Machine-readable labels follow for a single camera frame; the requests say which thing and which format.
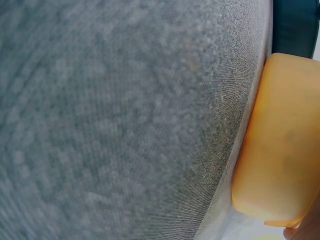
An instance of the gray fabric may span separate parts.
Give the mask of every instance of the gray fabric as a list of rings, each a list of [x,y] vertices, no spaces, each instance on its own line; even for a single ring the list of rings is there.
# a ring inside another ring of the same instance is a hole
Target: gray fabric
[[[269,4],[0,0],[1,239],[193,239]]]

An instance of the orange lid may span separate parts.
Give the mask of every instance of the orange lid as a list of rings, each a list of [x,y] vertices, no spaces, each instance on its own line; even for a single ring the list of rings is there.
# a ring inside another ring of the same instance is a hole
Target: orange lid
[[[319,188],[320,62],[275,53],[233,173],[233,206],[266,225],[295,227]]]

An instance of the finger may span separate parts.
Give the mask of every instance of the finger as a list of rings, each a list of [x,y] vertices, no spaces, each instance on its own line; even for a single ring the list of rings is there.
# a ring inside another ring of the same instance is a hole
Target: finger
[[[287,227],[283,231],[283,236],[286,240],[290,240],[292,236],[296,233],[297,229],[296,228],[289,228]]]

